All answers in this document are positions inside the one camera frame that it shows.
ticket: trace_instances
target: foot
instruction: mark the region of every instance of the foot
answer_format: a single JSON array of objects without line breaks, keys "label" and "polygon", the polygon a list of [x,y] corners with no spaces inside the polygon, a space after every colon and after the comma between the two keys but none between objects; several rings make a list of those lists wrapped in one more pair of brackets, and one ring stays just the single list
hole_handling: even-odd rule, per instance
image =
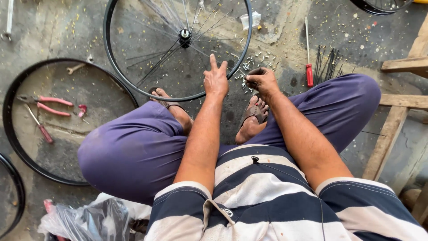
[{"label": "foot", "polygon": [[[257,96],[253,96],[250,99],[250,104],[248,105],[247,109],[250,109],[251,107],[255,106],[256,104],[260,108],[260,112],[262,113],[263,120],[264,120],[268,116],[269,106],[266,105],[266,103],[264,101],[262,101],[261,98],[258,98]],[[247,142],[252,137],[254,137],[259,132],[261,132],[264,128],[265,128],[265,124],[259,124],[257,117],[255,117],[255,116],[248,117],[244,121],[244,124],[242,125],[238,134],[236,134],[235,143],[240,145],[240,144]]]},{"label": "foot", "polygon": [[[164,90],[161,88],[157,88],[156,91],[152,92],[152,95],[161,96],[165,98],[171,98]],[[157,99],[150,98],[150,100],[159,102]],[[190,130],[193,126],[193,119],[187,114],[185,110],[180,108],[179,106],[172,105],[168,108],[174,118],[181,124],[183,127],[183,134],[188,136]]]}]

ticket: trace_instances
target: small plastic bag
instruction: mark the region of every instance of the small plastic bag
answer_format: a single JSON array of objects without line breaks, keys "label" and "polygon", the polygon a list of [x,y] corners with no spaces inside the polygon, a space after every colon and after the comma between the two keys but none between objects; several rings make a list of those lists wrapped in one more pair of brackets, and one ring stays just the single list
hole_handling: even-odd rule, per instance
[{"label": "small plastic bag", "polygon": [[[248,29],[248,14],[244,14],[239,17],[242,22],[243,30]],[[257,27],[260,24],[260,20],[262,19],[262,15],[258,12],[253,12],[253,27]]]}]

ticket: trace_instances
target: clear plastic bag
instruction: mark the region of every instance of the clear plastic bag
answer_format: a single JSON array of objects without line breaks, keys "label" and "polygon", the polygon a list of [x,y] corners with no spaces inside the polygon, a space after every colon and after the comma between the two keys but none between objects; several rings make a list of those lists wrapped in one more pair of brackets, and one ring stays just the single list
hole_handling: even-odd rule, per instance
[{"label": "clear plastic bag", "polygon": [[[239,17],[242,22],[242,28],[243,30],[248,29],[248,14],[244,14],[241,17]],[[262,19],[262,15],[258,12],[253,12],[253,27],[257,27],[260,24],[260,20]]]},{"label": "clear plastic bag", "polygon": [[152,208],[101,193],[78,209],[52,206],[42,217],[37,232],[52,233],[72,241],[128,241],[129,223],[149,219]]}]

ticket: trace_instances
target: forearm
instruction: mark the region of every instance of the forearm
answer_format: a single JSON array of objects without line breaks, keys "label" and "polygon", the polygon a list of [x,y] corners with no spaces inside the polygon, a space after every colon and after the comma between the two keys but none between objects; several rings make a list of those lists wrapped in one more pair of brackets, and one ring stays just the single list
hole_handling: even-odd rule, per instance
[{"label": "forearm", "polygon": [[313,189],[333,177],[352,177],[327,138],[293,103],[277,92],[269,99],[269,106],[291,156]]},{"label": "forearm", "polygon": [[223,99],[207,96],[199,111],[184,149],[174,183],[196,181],[212,194],[214,172],[220,147],[220,117]]}]

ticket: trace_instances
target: black rim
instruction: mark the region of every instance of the black rim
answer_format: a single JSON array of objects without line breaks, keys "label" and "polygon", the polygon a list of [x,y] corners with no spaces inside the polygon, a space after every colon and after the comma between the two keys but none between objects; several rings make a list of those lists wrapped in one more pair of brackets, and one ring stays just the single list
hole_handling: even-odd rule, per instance
[{"label": "black rim", "polygon": [[[247,13],[248,13],[248,22],[249,22],[249,26],[253,25],[253,16],[251,15],[252,10],[251,10],[251,4],[250,4],[250,0],[244,0],[245,1],[245,5],[247,7]],[[126,76],[124,75],[124,73],[120,70],[116,59],[113,55],[113,50],[112,50],[112,46],[111,46],[111,42],[110,42],[110,24],[111,24],[111,19],[113,16],[113,12],[114,12],[114,8],[117,4],[118,0],[109,0],[107,7],[106,7],[106,12],[104,14],[104,24],[103,24],[103,39],[104,39],[104,46],[107,52],[107,57],[111,63],[111,65],[113,66],[114,71],[119,75],[119,79],[121,81],[123,81],[123,83],[125,83],[126,85],[128,85],[130,88],[132,88],[133,90],[137,91],[138,93],[141,93],[145,96],[154,98],[154,99],[158,99],[158,100],[163,100],[163,101],[176,101],[176,102],[181,102],[181,101],[190,101],[190,100],[194,100],[194,99],[198,99],[201,97],[205,96],[205,92],[201,92],[199,94],[196,95],[192,95],[192,96],[188,96],[188,97],[182,97],[182,98],[164,98],[164,97],[160,97],[160,96],[154,96],[150,93],[147,93],[141,89],[139,89],[137,86],[135,86],[130,80],[128,80],[128,78],[126,78]],[[247,36],[247,41],[245,42],[245,46],[243,49],[243,52],[241,54],[241,56],[239,57],[239,60],[237,61],[237,63],[235,64],[235,66],[231,69],[231,71],[229,72],[229,74],[227,75],[227,79],[230,79],[235,72],[238,70],[239,65],[242,63],[242,61],[244,60],[245,54],[247,53],[248,50],[248,46],[250,45],[250,39],[251,39],[251,33],[252,33],[252,29],[248,28],[248,36]]]},{"label": "black rim", "polygon": [[22,82],[25,81],[27,76],[29,76],[32,72],[36,71],[37,69],[39,69],[45,65],[48,65],[51,63],[71,62],[71,61],[72,62],[85,63],[88,66],[95,67],[95,68],[103,71],[104,73],[106,73],[115,83],[117,83],[121,88],[123,88],[126,91],[126,93],[129,95],[129,97],[132,99],[134,107],[138,108],[137,101],[135,100],[134,96],[131,94],[129,89],[124,84],[122,84],[122,82],[119,81],[109,71],[107,71],[107,70],[105,70],[105,69],[103,69],[103,68],[101,68],[101,67],[99,67],[93,63],[88,63],[88,62],[83,61],[83,60],[72,59],[72,58],[56,58],[56,59],[49,59],[49,60],[44,60],[44,61],[38,62],[38,63],[28,67],[27,69],[25,69],[23,72],[21,72],[15,78],[15,80],[9,86],[9,89],[7,90],[7,93],[6,93],[6,97],[4,99],[3,125],[4,125],[4,130],[6,132],[7,139],[9,141],[10,145],[12,146],[13,150],[21,158],[21,160],[23,162],[25,162],[25,164],[27,164],[27,166],[29,166],[32,170],[39,173],[41,176],[43,176],[49,180],[58,182],[58,183],[72,185],[72,186],[89,186],[88,182],[68,180],[68,179],[59,177],[57,175],[54,175],[54,174],[46,171],[45,169],[43,169],[36,162],[34,162],[34,160],[32,160],[30,156],[28,156],[28,154],[25,152],[25,150],[22,148],[21,144],[19,143],[18,138],[17,138],[16,133],[15,133],[15,130],[13,128],[13,123],[12,123],[12,105],[13,105],[13,101],[15,99],[15,94],[18,91],[18,88],[21,86]]},{"label": "black rim", "polygon": [[[413,0],[407,0],[407,1],[385,0],[384,2],[383,1],[378,2],[377,0],[375,0],[374,3],[371,3],[367,0],[351,0],[351,2],[354,5],[356,5],[359,9],[365,11],[366,13],[378,15],[378,16],[386,16],[386,15],[393,14],[397,11],[400,11],[404,8],[407,8],[413,2]],[[391,3],[394,3],[397,6],[397,8],[391,9],[390,7]]]},{"label": "black rim", "polygon": [[22,215],[24,214],[25,189],[24,189],[24,183],[22,181],[22,178],[19,175],[18,171],[16,170],[15,166],[13,166],[10,160],[7,159],[1,153],[0,153],[0,162],[3,164],[3,166],[6,168],[7,172],[9,173],[10,177],[12,178],[13,183],[15,184],[16,192],[18,193],[18,204],[17,204],[18,209],[16,211],[15,219],[13,220],[9,228],[2,235],[0,235],[0,239],[2,239],[4,236],[6,236],[10,231],[12,231],[18,225],[19,221],[22,218]]}]

